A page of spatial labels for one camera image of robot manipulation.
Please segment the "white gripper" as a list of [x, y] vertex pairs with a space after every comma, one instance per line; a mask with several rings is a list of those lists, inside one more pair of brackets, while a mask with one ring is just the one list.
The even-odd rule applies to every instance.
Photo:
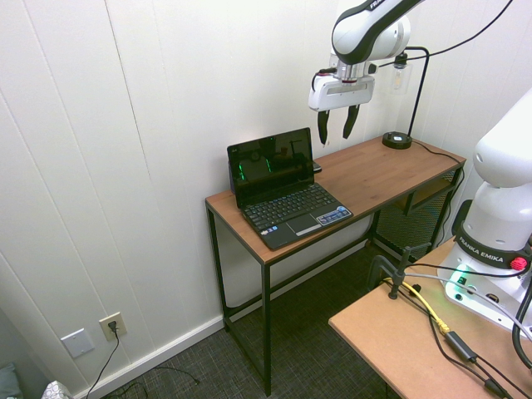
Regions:
[[318, 134], [323, 145], [328, 142], [328, 119], [332, 109], [348, 107], [342, 137], [347, 139], [355, 125], [360, 110], [359, 104], [372, 99], [373, 78], [364, 76], [354, 83], [346, 83], [334, 76], [318, 76], [310, 89], [308, 106], [318, 111]]

